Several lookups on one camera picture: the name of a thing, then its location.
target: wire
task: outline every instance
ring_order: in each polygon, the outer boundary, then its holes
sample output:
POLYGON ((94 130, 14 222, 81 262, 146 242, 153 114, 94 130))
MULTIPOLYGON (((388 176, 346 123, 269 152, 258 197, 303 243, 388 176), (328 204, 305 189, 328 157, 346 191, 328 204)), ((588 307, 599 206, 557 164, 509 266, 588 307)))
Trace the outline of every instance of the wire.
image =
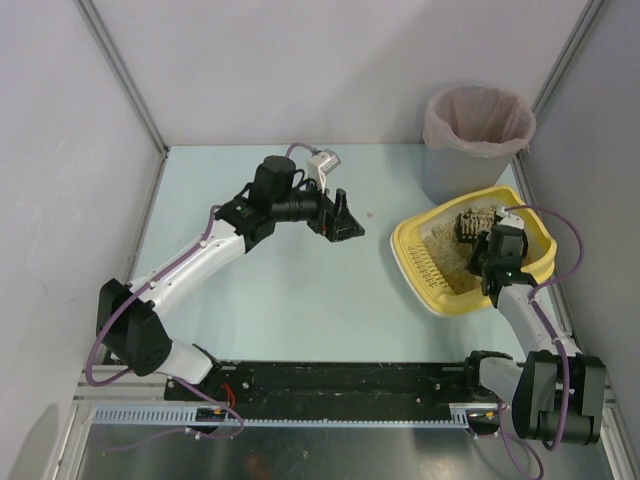
POLYGON ((309 150, 311 152, 311 155, 315 155, 316 153, 320 152, 319 149, 317 149, 313 145, 309 145, 308 143, 293 142, 291 145, 289 145, 289 148, 287 148, 287 153, 285 153, 284 156, 287 157, 287 158, 290 158, 291 157, 291 153, 298 147, 306 148, 307 150, 309 150))
MULTIPOLYGON (((213 225, 215 223, 215 212, 216 210, 218 210, 220 208, 219 205, 214 205, 213 207, 211 207, 211 210, 209 211, 209 221, 207 223, 207 227, 205 228, 204 233, 202 234, 202 239, 206 240, 211 236, 211 232, 213 230, 213 225)), ((165 277, 168 273, 170 273, 171 271, 173 271, 174 269, 176 269, 178 266, 182 265, 185 261, 187 261, 191 256, 193 256, 198 250, 200 250, 202 247, 200 245, 200 242, 196 242, 194 243, 194 245, 187 250, 184 254, 182 254, 180 257, 178 257, 176 260, 174 260, 173 262, 171 262, 171 264, 169 264, 168 266, 166 266, 165 268, 163 268, 160 272, 158 272, 156 275, 154 275, 151 280, 149 280, 148 282, 145 282, 144 285, 142 285, 138 290, 136 290, 129 298, 127 298, 122 305, 120 305, 115 312, 113 312, 113 314, 109 317, 109 319, 106 321, 106 323, 102 326, 102 328, 100 329, 100 332, 98 333, 98 335, 96 336, 96 340, 95 342, 93 342, 93 346, 91 347, 91 351, 89 352, 89 356, 87 358, 87 362, 85 365, 85 376, 87 377, 87 383, 89 383, 89 385, 93 386, 93 387, 104 387, 105 385, 109 385, 113 382, 115 382, 116 380, 118 380, 119 378, 121 378, 122 376, 126 375, 127 373, 129 373, 131 371, 131 368, 126 368, 124 370, 122 370, 121 372, 118 372, 117 374, 105 379, 105 380, 96 380, 95 377, 93 376, 93 364, 95 363, 96 360, 96 355, 98 353, 98 349, 100 348, 100 345, 102 344, 102 342, 104 341, 104 339, 106 338, 107 334, 109 333, 109 330, 111 330, 111 327, 113 327, 113 324, 118 320, 118 318, 120 318, 120 316, 122 315, 122 313, 133 303, 135 302, 144 292, 146 292, 147 290, 149 290, 149 288, 151 288, 151 282, 158 282, 160 281, 163 277, 165 277)), ((187 390, 189 390, 191 393, 197 395, 198 397, 202 398, 203 400, 211 403, 212 405, 217 406, 218 408, 225 410, 227 413, 231 414, 231 416, 233 416, 236 420, 238 420, 239 423, 239 427, 236 431, 229 433, 229 434, 224 434, 224 435, 212 435, 212 434, 206 434, 206 433, 202 433, 202 432, 198 432, 196 433, 196 439, 199 439, 200 437, 205 437, 205 438, 210 438, 210 439, 227 439, 227 438, 233 438, 237 435, 239 435, 240 433, 242 433, 242 431, 244 430, 244 419, 230 406, 227 406, 223 403, 218 402, 217 400, 214 400, 213 398, 209 397, 208 395, 206 395, 205 393, 201 392, 200 390, 198 390, 197 388, 195 388, 193 385, 191 385, 189 382, 187 382, 186 380, 182 379, 182 378, 178 378, 178 377, 173 377, 173 379, 180 383, 184 388, 186 388, 187 390)), ((173 428, 170 430, 164 430, 162 432, 159 432, 155 435, 152 435, 151 437, 141 440, 140 442, 136 442, 132 445, 126 445, 123 447, 106 447, 107 450, 110 451, 126 451, 126 450, 130 450, 132 448, 136 448, 142 445, 146 445, 147 443, 163 437, 165 435, 170 435, 173 433, 178 433, 178 432, 182 432, 185 431, 182 428, 173 428)), ((191 429, 187 429, 186 430, 188 433, 192 432, 191 429)))
POLYGON ((316 187, 317 183, 313 178, 305 178, 304 180, 300 181, 298 185, 296 185, 296 190, 300 190, 305 185, 311 185, 312 187, 316 187))
POLYGON ((507 450, 507 455, 509 455, 509 458, 511 459, 511 462, 516 467, 518 472, 522 476, 524 476, 525 478, 528 478, 529 480, 542 480, 544 478, 544 464, 542 463, 542 459, 540 458, 540 455, 538 455, 538 452, 536 452, 535 449, 528 442, 522 440, 517 435, 514 435, 512 433, 507 433, 505 431, 505 429, 504 429, 504 411, 506 409, 507 409, 507 404, 504 401, 500 400, 498 402, 498 420, 500 422, 500 428, 499 428, 499 430, 497 432, 488 433, 488 434, 485 434, 485 435, 479 435, 473 430, 471 425, 469 425, 469 428, 467 429, 467 432, 473 437, 474 440, 477 440, 479 438, 497 438, 497 437, 502 437, 502 441, 504 442, 505 449, 507 450), (531 455, 535 459, 536 463, 538 464, 539 473, 538 473, 537 477, 532 477, 531 475, 529 475, 529 472, 520 464, 520 462, 518 461, 518 459, 514 455, 513 451, 511 450, 511 446, 509 445, 509 441, 516 442, 524 450, 527 450, 529 453, 531 453, 531 455))
POLYGON ((534 211, 540 211, 544 213, 548 213, 551 216, 554 216, 561 220, 567 225, 571 231, 574 233, 576 240, 578 241, 578 259, 576 260, 575 265, 564 275, 560 275, 556 278, 549 279, 546 282, 542 282, 540 285, 536 286, 529 293, 529 303, 531 307, 536 312, 536 315, 542 322, 545 330, 551 336, 553 343, 555 343, 558 353, 560 354, 560 358, 562 359, 562 399, 560 401, 560 417, 558 418, 558 426, 556 428, 556 434, 551 444, 548 444, 546 441, 542 442, 545 448, 549 451, 553 451, 558 448, 560 443, 562 442, 562 435, 564 434, 564 429, 567 423, 567 416, 569 414, 569 395, 570 395, 570 372, 569 372, 569 358, 567 356, 567 352, 562 344, 562 341, 559 338, 556 329, 553 324, 544 313, 542 307, 538 304, 536 299, 536 294, 543 288, 548 287, 550 285, 554 285, 560 283, 568 278, 571 278, 578 269, 582 266, 582 262, 584 261, 584 240, 582 239, 582 235, 580 235, 580 231, 578 228, 564 215, 555 210, 546 207, 539 207, 537 205, 516 205, 514 207, 506 208, 507 212, 512 210, 521 210, 521 209, 530 209, 534 211))
POLYGON ((223 383, 222 388, 227 391, 227 401, 231 400, 231 408, 236 406, 236 396, 233 394, 233 390, 231 390, 231 386, 228 383, 223 383))
POLYGON ((543 288, 548 287, 550 285, 555 285, 560 282, 564 282, 565 280, 568 280, 569 278, 573 277, 576 274, 578 269, 582 266, 582 262, 584 260, 584 241, 582 240, 582 235, 580 235, 580 231, 578 230, 578 228, 567 217, 550 208, 527 204, 527 205, 516 205, 513 207, 508 207, 508 208, 505 208, 505 211, 510 212, 512 210, 522 210, 525 208, 533 211, 548 213, 549 215, 561 220, 567 227, 571 229, 571 231, 576 237, 576 240, 578 241, 578 260, 576 260, 575 265, 564 275, 560 275, 555 278, 550 278, 547 281, 542 282, 540 285, 536 286, 529 294, 529 299, 532 299, 543 288))
POLYGON ((498 418, 500 419, 500 436, 502 437, 502 441, 504 442, 504 447, 507 450, 507 455, 509 455, 509 458, 511 459, 515 467, 518 469, 518 472, 520 472, 522 476, 528 478, 529 480, 542 480, 544 478, 544 465, 542 464, 542 459, 540 458, 540 455, 538 455, 538 452, 536 452, 535 449, 531 445, 529 445, 529 443, 525 442, 517 435, 513 435, 512 433, 505 432, 504 409, 502 408, 503 403, 504 402, 501 400, 498 408, 498 418), (535 458, 536 463, 538 464, 538 469, 540 470, 540 473, 538 473, 537 477, 532 477, 531 475, 529 475, 529 472, 520 464, 516 456, 513 454, 513 451, 511 450, 511 446, 509 445, 509 440, 516 442, 522 448, 528 450, 531 453, 531 455, 533 455, 533 458, 535 458))
POLYGON ((298 188, 300 187, 302 182, 304 182, 304 176, 306 175, 306 172, 302 168, 298 168, 295 172, 293 172, 294 176, 296 173, 299 173, 301 175, 300 180, 298 181, 298 185, 296 186, 296 188, 298 188))

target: light blue table surface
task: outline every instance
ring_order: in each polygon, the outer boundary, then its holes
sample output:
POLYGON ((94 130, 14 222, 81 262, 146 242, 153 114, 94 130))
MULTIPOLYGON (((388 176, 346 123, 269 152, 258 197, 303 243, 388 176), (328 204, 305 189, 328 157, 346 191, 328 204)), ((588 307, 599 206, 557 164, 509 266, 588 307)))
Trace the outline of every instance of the light blue table surface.
MULTIPOLYGON (((420 186, 421 145, 333 145, 342 165, 328 186, 347 191, 364 237, 329 243, 305 223, 274 235, 193 291, 165 321, 171 336, 220 359, 461 361, 474 349, 523 360, 494 309, 456 318, 425 310, 406 284, 389 239, 434 207, 420 186)), ((135 274, 153 269, 202 232, 211 205, 230 200, 263 158, 284 146, 173 147, 135 274)), ((293 159, 305 167, 308 153, 293 159)), ((515 181, 509 168, 498 183, 515 181)))

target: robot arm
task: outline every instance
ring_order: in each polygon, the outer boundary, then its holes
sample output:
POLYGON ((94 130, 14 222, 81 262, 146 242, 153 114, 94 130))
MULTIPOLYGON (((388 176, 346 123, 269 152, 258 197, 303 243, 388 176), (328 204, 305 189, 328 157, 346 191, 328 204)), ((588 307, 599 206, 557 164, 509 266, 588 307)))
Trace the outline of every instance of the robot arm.
POLYGON ((537 285, 521 271, 528 242, 524 222, 505 214, 491 232, 482 232, 467 269, 482 277, 482 293, 508 320, 527 360, 524 366, 496 352, 473 352, 467 359, 472 384, 511 405, 520 438, 551 441, 561 410, 562 384, 569 382, 569 409, 563 442, 589 444, 600 437, 606 370, 597 357, 583 355, 562 333, 531 292, 537 285), (569 360, 564 378, 560 342, 569 360))
POLYGON ((304 172, 289 158, 267 157, 256 169, 254 181, 215 212, 207 238, 199 235, 183 251, 130 284, 112 279, 102 287, 97 333, 134 292, 148 285, 115 321, 104 345, 139 376, 160 372, 200 383, 217 361, 196 345, 171 339, 163 320, 204 280, 270 236, 278 222, 306 221, 330 242, 364 235, 349 212, 344 190, 336 191, 335 202, 328 197, 326 177, 339 163, 333 152, 317 153, 309 161, 309 178, 294 186, 295 176, 304 172), (166 274, 158 278, 164 270, 166 274))

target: yellow plastic box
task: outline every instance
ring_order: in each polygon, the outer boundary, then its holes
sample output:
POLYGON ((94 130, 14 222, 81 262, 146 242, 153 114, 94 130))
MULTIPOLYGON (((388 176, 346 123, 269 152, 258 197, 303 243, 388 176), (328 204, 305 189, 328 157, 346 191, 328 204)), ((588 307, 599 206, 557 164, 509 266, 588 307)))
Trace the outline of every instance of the yellow plastic box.
MULTIPOLYGON (((494 205, 500 208, 523 204, 512 188, 491 187, 455 198, 396 227, 391 236, 391 249, 405 279, 428 310, 448 317, 491 306, 491 300, 483 296, 479 288, 461 295, 453 292, 424 245, 424 239, 431 234, 431 229, 449 222, 471 207, 494 205)), ((522 271, 531 273, 538 283, 542 283, 555 268, 556 241, 533 211, 522 209, 514 213, 524 220, 529 257, 532 260, 532 263, 522 267, 522 271)))

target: gray trash can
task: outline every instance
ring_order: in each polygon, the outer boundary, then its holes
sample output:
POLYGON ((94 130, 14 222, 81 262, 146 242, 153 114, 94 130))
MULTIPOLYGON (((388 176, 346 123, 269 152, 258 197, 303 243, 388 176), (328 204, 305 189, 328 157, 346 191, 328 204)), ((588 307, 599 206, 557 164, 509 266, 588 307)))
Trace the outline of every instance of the gray trash can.
POLYGON ((495 185, 535 130, 529 106, 508 90, 467 86, 437 93, 425 113, 425 193, 441 204, 495 185))

